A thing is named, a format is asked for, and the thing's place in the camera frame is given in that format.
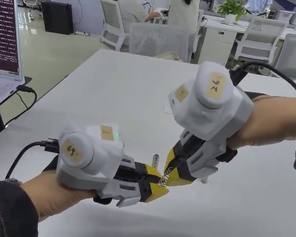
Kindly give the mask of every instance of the metal spring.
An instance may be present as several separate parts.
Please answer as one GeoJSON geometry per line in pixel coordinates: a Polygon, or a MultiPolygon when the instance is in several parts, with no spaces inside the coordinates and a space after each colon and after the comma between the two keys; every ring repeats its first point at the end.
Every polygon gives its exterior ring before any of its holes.
{"type": "Polygon", "coordinates": [[[152,163],[151,163],[151,166],[153,168],[158,169],[159,159],[160,159],[160,157],[159,157],[158,154],[153,155],[153,157],[152,157],[152,163]]]}
{"type": "Polygon", "coordinates": [[[166,187],[167,186],[167,181],[170,177],[171,172],[174,170],[174,167],[169,167],[163,174],[163,176],[161,177],[161,179],[159,180],[158,185],[166,187]]]}

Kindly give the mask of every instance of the number label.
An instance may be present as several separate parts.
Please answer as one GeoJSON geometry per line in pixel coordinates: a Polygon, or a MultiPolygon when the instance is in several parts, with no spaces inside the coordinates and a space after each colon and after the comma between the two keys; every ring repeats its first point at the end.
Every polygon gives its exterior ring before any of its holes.
{"type": "Polygon", "coordinates": [[[175,97],[181,103],[189,94],[189,91],[184,85],[181,85],[174,93],[175,97]]]}
{"type": "Polygon", "coordinates": [[[101,139],[106,141],[114,141],[113,128],[101,125],[101,139]]]}
{"type": "Polygon", "coordinates": [[[69,139],[64,141],[60,150],[74,163],[78,163],[83,158],[83,152],[69,139]]]}
{"type": "Polygon", "coordinates": [[[219,72],[213,72],[206,90],[206,95],[214,100],[220,100],[225,85],[226,77],[219,72]]]}

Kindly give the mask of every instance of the floor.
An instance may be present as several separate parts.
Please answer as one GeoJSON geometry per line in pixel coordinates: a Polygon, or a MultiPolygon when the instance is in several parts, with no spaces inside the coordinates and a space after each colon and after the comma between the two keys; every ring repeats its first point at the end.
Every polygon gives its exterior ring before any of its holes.
{"type": "MultiPolygon", "coordinates": [[[[19,33],[23,75],[33,78],[28,86],[43,96],[66,75],[74,71],[86,59],[101,48],[107,48],[98,37],[60,35],[44,30],[41,16],[29,19],[28,9],[19,8],[19,33]]],[[[33,96],[21,94],[30,105],[33,96]]],[[[15,95],[0,107],[6,122],[24,110],[20,98],[15,95]]]]}

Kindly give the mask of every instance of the green plant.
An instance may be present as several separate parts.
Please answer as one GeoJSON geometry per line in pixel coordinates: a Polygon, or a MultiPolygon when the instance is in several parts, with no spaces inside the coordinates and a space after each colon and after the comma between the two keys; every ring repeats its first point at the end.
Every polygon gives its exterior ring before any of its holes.
{"type": "Polygon", "coordinates": [[[246,9],[243,0],[225,0],[224,3],[219,6],[218,13],[221,15],[236,15],[236,21],[239,21],[241,16],[246,15],[246,9]]]}

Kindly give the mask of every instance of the hand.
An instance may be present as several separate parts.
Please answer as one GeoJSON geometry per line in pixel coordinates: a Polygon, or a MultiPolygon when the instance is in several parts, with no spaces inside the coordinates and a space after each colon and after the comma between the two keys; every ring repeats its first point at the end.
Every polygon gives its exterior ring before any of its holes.
{"type": "Polygon", "coordinates": [[[269,6],[267,6],[267,7],[264,9],[264,12],[267,13],[267,14],[269,14],[270,11],[271,11],[271,10],[270,10],[270,7],[269,7],[269,6]]]}
{"type": "Polygon", "coordinates": [[[152,18],[155,18],[155,17],[159,17],[159,16],[160,16],[160,13],[157,12],[157,11],[152,11],[152,12],[150,12],[149,14],[151,14],[151,17],[152,17],[152,18]]]}
{"type": "Polygon", "coordinates": [[[59,214],[87,198],[95,198],[95,191],[74,190],[59,184],[55,171],[43,172],[21,185],[32,200],[39,221],[59,214]]]}
{"type": "Polygon", "coordinates": [[[246,124],[229,140],[235,150],[296,140],[296,98],[260,96],[246,124]]]}
{"type": "Polygon", "coordinates": [[[249,7],[250,7],[250,4],[249,3],[246,3],[245,4],[245,9],[249,9],[249,7]]]}

